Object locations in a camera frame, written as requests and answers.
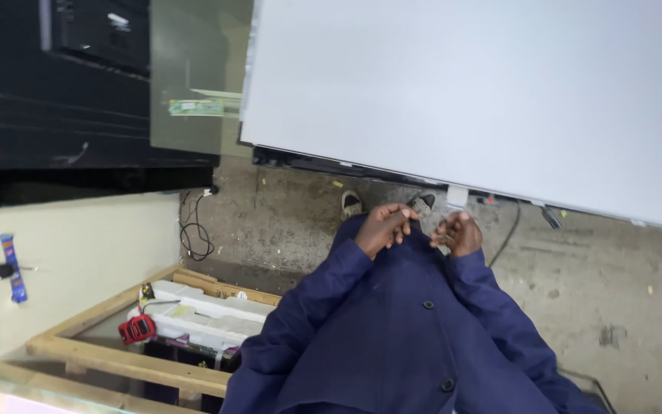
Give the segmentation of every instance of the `blue tape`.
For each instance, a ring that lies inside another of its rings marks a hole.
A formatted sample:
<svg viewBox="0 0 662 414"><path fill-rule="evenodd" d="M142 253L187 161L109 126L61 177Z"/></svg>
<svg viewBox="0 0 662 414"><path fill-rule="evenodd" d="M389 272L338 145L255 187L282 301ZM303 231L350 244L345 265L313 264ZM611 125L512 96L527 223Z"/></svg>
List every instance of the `blue tape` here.
<svg viewBox="0 0 662 414"><path fill-rule="evenodd" d="M14 267L14 275L10 278L12 286L12 302L21 304L27 300L27 291L24 289L22 273L19 272L17 254L14 252L14 234L0 234L2 249L5 251L5 262Z"/></svg>

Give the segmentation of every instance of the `hand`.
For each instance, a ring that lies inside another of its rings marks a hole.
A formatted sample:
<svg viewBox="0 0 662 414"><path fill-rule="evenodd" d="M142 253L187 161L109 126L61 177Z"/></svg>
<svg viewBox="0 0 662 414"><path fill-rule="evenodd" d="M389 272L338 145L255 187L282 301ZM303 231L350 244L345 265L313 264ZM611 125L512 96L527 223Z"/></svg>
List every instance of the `hand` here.
<svg viewBox="0 0 662 414"><path fill-rule="evenodd" d="M367 216L354 241L374 260L384 247L402 243L403 235L410 234L410 221L418 220L418 214L405 204L385 204L375 207Z"/></svg>
<svg viewBox="0 0 662 414"><path fill-rule="evenodd" d="M449 215L430 235L430 246L446 245L454 257L466 256L482 247L482 231L469 213Z"/></svg>

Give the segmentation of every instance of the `coat button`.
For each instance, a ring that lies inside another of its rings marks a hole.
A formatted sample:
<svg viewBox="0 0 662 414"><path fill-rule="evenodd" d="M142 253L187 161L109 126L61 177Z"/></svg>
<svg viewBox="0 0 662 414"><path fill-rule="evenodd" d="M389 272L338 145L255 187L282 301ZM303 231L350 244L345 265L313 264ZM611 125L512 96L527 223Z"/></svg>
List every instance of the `coat button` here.
<svg viewBox="0 0 662 414"><path fill-rule="evenodd" d="M444 391L445 393L450 393L454 389L454 380L453 379L446 379L445 381L441 382L441 391Z"/></svg>

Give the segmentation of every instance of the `concrete floor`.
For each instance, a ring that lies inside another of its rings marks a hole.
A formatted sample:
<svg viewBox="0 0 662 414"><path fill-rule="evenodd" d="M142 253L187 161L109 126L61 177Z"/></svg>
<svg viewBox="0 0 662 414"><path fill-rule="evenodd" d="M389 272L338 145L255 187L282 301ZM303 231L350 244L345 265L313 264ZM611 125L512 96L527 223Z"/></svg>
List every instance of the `concrete floor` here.
<svg viewBox="0 0 662 414"><path fill-rule="evenodd" d="M202 200L198 215L216 251L187 265L278 294L326 257L342 221L344 190L357 190L367 206L405 201L420 191L257 168L247 158L230 157L216 169L215 182L220 194ZM444 198L439 194L424 231L443 217ZM469 210L491 259L510 230L516 205L470 200ZM537 207L523 205L519 228L494 266L501 288L533 319L560 365L601 381L618 412L662 412L662 229L571 212L563 224L552 230ZM193 242L199 246L195 234ZM610 324L626 329L619 349L600 346L600 330Z"/></svg>

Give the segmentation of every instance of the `person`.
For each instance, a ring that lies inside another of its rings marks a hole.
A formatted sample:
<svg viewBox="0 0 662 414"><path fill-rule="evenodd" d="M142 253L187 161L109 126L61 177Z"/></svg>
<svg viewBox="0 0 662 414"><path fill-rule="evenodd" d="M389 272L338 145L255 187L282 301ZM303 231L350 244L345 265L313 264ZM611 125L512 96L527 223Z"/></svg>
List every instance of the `person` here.
<svg viewBox="0 0 662 414"><path fill-rule="evenodd" d="M469 214L428 237L411 226L419 200L355 215L347 192L342 205L354 217L244 341L221 413L603 412L497 286Z"/></svg>

